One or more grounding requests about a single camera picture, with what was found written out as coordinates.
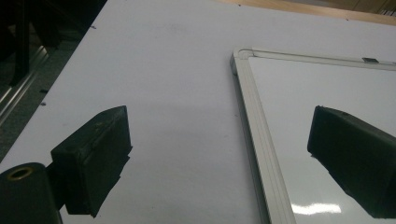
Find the black metal stand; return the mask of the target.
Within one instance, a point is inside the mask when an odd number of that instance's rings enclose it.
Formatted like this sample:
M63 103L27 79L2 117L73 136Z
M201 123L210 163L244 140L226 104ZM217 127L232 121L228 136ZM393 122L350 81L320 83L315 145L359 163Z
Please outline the black metal stand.
M29 3L28 0L14 0L15 2L15 71L11 86L16 86L29 72Z

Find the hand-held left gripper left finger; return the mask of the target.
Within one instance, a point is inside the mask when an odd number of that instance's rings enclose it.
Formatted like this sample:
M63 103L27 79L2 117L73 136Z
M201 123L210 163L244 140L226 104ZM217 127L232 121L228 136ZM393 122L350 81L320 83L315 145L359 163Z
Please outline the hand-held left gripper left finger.
M124 105L97 114L53 149L52 165L65 183L67 212L95 217L131 150Z

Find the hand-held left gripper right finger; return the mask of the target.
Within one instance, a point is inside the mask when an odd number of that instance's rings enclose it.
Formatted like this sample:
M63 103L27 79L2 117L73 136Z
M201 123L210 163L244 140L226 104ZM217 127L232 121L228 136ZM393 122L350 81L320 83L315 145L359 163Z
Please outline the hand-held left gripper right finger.
M396 137L318 105L307 151L370 216L396 218Z

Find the aluminium floor rail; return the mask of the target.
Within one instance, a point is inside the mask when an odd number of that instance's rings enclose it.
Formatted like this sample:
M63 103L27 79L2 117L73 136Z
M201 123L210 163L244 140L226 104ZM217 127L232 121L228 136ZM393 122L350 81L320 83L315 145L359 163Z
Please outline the aluminium floor rail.
M37 77L37 69L48 59L49 54L44 46L40 46L30 59L30 70L14 87L8 87L0 94L0 126L7 120L23 95L28 91Z

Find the white framed whiteboard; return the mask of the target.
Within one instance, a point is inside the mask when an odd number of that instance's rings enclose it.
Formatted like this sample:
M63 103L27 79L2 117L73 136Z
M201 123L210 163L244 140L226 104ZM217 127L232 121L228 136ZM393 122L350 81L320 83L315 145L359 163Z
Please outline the white framed whiteboard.
M396 224L372 217L307 150L316 106L396 137L396 63L235 49L231 58L264 224Z

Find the black curtain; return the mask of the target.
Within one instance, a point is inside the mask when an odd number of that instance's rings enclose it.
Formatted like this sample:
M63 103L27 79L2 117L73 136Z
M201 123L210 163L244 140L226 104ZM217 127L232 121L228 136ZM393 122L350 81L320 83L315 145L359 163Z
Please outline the black curtain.
M0 62L16 51L16 36L9 27L17 21L17 0L0 0ZM86 33L107 0L27 0L28 19L42 44L60 44L58 22L65 22L82 35Z

